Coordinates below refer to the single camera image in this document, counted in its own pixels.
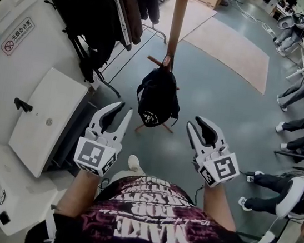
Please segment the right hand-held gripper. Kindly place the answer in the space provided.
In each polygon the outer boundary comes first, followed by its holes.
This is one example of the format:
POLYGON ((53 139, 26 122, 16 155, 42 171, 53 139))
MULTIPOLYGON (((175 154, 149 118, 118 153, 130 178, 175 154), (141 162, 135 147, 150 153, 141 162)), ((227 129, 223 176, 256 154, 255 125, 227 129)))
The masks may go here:
POLYGON ((201 135, 191 121, 187 122, 186 129, 191 147, 196 152, 197 172, 206 185, 216 187, 239 176, 236 154, 230 153, 229 146, 224 145, 225 137, 221 129, 204 117, 196 116, 196 122, 201 128, 201 135))

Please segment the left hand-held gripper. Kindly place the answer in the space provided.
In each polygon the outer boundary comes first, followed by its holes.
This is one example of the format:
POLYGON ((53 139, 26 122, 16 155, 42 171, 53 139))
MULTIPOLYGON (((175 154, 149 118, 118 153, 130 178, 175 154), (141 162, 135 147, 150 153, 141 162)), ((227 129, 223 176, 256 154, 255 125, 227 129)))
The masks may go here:
POLYGON ((112 133, 105 131, 124 106, 125 102, 122 101, 112 103, 93 115, 89 124, 89 128, 93 131, 86 129, 86 134, 79 138, 74 153, 74 163, 79 169, 103 177, 116 162, 122 150, 122 139, 131 120, 133 109, 127 112, 117 130, 112 133))

